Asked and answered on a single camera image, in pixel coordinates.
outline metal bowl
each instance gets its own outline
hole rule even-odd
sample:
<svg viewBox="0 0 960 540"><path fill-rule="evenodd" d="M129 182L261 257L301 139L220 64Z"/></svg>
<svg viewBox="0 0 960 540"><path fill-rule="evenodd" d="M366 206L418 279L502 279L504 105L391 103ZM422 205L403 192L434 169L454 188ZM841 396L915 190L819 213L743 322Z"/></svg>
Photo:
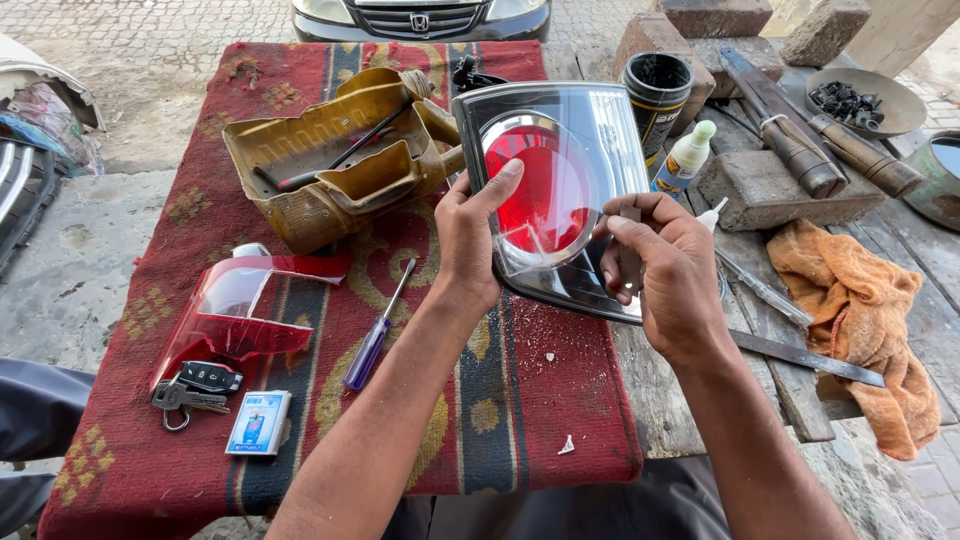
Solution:
<svg viewBox="0 0 960 540"><path fill-rule="evenodd" d="M844 124L863 138L890 138L907 134L920 128L926 121L924 100L911 92L909 88L873 71L850 69L848 67L824 69L814 73L806 80L804 102L808 110L814 114L826 114L810 99L810 92L823 83L832 83L833 81L853 85L853 89L858 94L878 94L877 97L883 100L880 108L883 109L886 118L880 122L878 131L872 132Z"/></svg>

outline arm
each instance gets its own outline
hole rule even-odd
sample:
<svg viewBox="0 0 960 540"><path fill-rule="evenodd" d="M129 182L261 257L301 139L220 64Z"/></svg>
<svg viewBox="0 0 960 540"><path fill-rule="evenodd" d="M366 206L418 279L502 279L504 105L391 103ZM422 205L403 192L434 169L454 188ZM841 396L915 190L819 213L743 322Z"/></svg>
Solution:
<svg viewBox="0 0 960 540"><path fill-rule="evenodd" d="M500 297L488 218L522 174L508 163L468 200L461 175L437 206L440 272L367 387L304 461L270 540L380 538L430 414L477 322Z"/></svg>
<svg viewBox="0 0 960 540"><path fill-rule="evenodd" d="M643 222L619 217L621 202L639 208ZM855 540L727 331L707 228L663 193L614 199L604 212L594 235L614 238L600 263L608 288L629 304L617 260L622 243L646 263L643 329L684 391L733 536Z"/></svg>

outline wooden table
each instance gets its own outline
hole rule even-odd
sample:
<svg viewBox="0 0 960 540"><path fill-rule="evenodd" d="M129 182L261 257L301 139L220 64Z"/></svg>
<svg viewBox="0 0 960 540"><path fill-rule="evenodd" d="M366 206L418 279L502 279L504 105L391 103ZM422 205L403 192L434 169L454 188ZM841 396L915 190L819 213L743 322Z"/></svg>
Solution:
<svg viewBox="0 0 960 540"><path fill-rule="evenodd" d="M552 80L615 81L612 55L615 45L599 43L543 45L543 61ZM828 67L855 67L850 57ZM815 68L788 67L782 86L803 102L804 82ZM718 136L711 142L714 153L760 150L760 141L726 116L703 109L698 119L717 124ZM928 137L923 129L883 141L881 148L897 157L913 153ZM682 197L691 213L700 214L709 204L692 186ZM903 202L890 200L880 209L853 223L828 227L832 233L849 234L878 256L924 275L924 286L907 315L909 344L924 363L941 392L942 424L957 422L953 410L960 410L960 234L927 222ZM714 240L747 270L785 292L780 276L767 257L764 232L728 233L717 228ZM746 331L805 348L804 335L779 311L760 300L740 282L731 282L724 298L724 313L730 328ZM611 323L613 343L631 408L636 419L640 444L647 457L678 457L705 454L684 394L673 370L650 346L643 329ZM835 438L830 420L862 416L847 394L832 395L823 401L817 394L813 370L752 352L744 358L763 388L771 405L780 412L785 425L792 426L801 442Z"/></svg>

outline honda logo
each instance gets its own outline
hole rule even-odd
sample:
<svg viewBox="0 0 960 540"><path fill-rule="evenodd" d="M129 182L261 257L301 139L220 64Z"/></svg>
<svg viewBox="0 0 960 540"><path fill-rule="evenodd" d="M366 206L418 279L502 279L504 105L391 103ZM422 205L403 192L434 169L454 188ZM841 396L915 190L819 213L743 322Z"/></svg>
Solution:
<svg viewBox="0 0 960 540"><path fill-rule="evenodd" d="M410 26L414 29L414 32L426 32L430 28L430 15L410 13Z"/></svg>

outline black container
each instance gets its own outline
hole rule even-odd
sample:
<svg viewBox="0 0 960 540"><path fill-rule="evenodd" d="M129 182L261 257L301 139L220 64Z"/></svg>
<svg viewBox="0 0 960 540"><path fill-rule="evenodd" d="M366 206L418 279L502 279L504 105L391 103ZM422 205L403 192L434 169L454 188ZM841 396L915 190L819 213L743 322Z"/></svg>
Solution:
<svg viewBox="0 0 960 540"><path fill-rule="evenodd" d="M627 60L620 82L630 93L643 156L649 167L690 96L693 69L675 55L637 53Z"/></svg>

